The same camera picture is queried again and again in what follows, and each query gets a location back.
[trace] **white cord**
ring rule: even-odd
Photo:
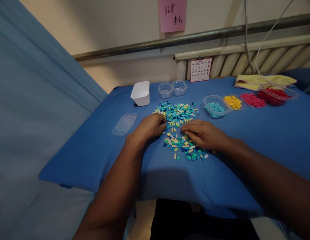
[[[254,66],[251,62],[251,58],[249,57],[249,52],[248,52],[248,47],[247,47],[247,0],[245,0],[244,2],[244,9],[245,9],[245,50],[246,50],[246,56],[247,56],[249,65],[251,65],[252,71],[254,71]]]
[[[291,3],[293,2],[293,0],[290,1],[290,3],[287,5],[287,7],[285,8],[284,12],[282,13],[282,15],[279,17],[279,19],[275,22],[275,24],[273,25],[273,27],[271,28],[271,30],[269,30],[269,32],[267,33],[267,35],[265,36],[265,38],[262,40],[261,44],[259,45],[259,48],[258,48],[258,51],[257,51],[257,54],[256,54],[256,58],[255,58],[255,66],[256,66],[256,69],[257,69],[257,72],[258,72],[258,75],[266,80],[267,82],[271,83],[271,81],[269,81],[268,79],[264,78],[263,76],[261,76],[261,73],[259,71],[259,68],[258,68],[258,65],[257,65],[257,59],[258,59],[258,54],[259,54],[259,51],[261,50],[261,47],[265,41],[265,39],[268,37],[268,35],[271,33],[271,31],[274,29],[274,27],[276,26],[276,24],[279,22],[279,20],[282,18],[282,16],[284,15],[284,13],[286,12],[286,10],[288,9],[288,7],[291,5]],[[253,64],[251,63],[251,60],[249,59],[249,53],[248,53],[248,47],[247,47],[247,0],[244,1],[244,6],[245,6],[245,49],[246,49],[246,54],[247,54],[247,58],[248,58],[248,61],[251,65],[251,67],[253,68],[254,70],[254,67],[253,67]]]

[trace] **hand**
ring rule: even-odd
[[[192,120],[181,128],[199,147],[208,150],[224,151],[232,138],[210,122]]]
[[[166,118],[160,113],[151,114],[141,121],[134,132],[127,138],[138,144],[145,144],[148,140],[160,136],[166,128]]]

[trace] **pile of beads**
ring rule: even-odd
[[[182,152],[186,155],[186,159],[189,161],[196,161],[202,159],[206,161],[208,154],[204,149],[199,148],[193,140],[188,139],[187,135],[178,136],[176,128],[180,125],[191,121],[193,118],[197,117],[196,114],[199,113],[198,109],[191,107],[188,103],[186,104],[175,104],[172,105],[172,102],[160,102],[159,106],[156,107],[153,113],[161,113],[166,117],[167,123],[165,131],[172,128],[171,132],[167,132],[167,138],[164,139],[163,147],[168,147],[172,149],[174,153],[174,159],[179,160],[181,157],[177,156],[177,150],[181,149]]]
[[[218,103],[209,102],[208,106],[210,106],[214,112],[218,112],[218,113],[225,112],[225,109],[222,106],[220,106]],[[207,106],[205,106],[205,109],[208,111],[209,115],[211,115],[212,118],[220,118],[220,117],[224,117],[225,115],[225,114],[216,114],[212,112],[211,109],[209,109]]]
[[[199,148],[196,143],[188,139],[188,136],[185,134],[182,137],[178,137],[177,134],[167,133],[167,138],[165,138],[163,147],[170,147],[172,152],[177,152],[180,148],[182,152],[186,155],[186,159],[189,161],[196,161],[202,159],[204,162],[208,158],[208,154],[205,149]],[[177,153],[174,154],[174,159],[179,160],[180,156],[177,157]]]
[[[259,91],[259,93],[257,94],[260,98],[263,98],[266,102],[268,102],[271,105],[274,106],[280,106],[283,105],[285,103],[285,100],[279,99],[277,97],[271,96],[270,94],[267,93],[271,92],[279,97],[282,98],[291,98],[292,96],[288,96],[284,90],[281,89],[273,89],[273,88],[266,88],[265,91]]]
[[[197,108],[191,107],[188,103],[186,104],[175,104],[172,105],[172,102],[161,101],[158,103],[159,106],[156,107],[153,113],[161,113],[166,117],[167,120],[167,127],[165,130],[167,131],[170,127],[176,127],[178,128],[180,125],[191,121],[193,118],[197,117],[197,113],[199,113]]]
[[[262,108],[266,106],[265,100],[256,97],[253,93],[243,93],[241,98],[251,107]]]
[[[233,96],[225,96],[224,100],[231,106],[234,110],[239,110],[242,107],[242,101],[237,97]]]

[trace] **white wall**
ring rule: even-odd
[[[20,0],[72,55],[244,24],[242,0],[188,0],[185,32],[160,32],[157,0]],[[278,18],[290,0],[248,1],[249,23]],[[284,17],[310,13],[310,0],[295,0]],[[310,26],[285,29],[269,39],[310,33]],[[265,33],[249,36],[260,41]],[[178,52],[243,43],[243,37],[157,49],[81,62],[106,92],[138,81],[172,81]]]

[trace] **clear container with blue beads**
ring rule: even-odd
[[[212,118],[221,118],[230,113],[232,108],[220,96],[210,95],[204,97],[203,103],[205,109]]]

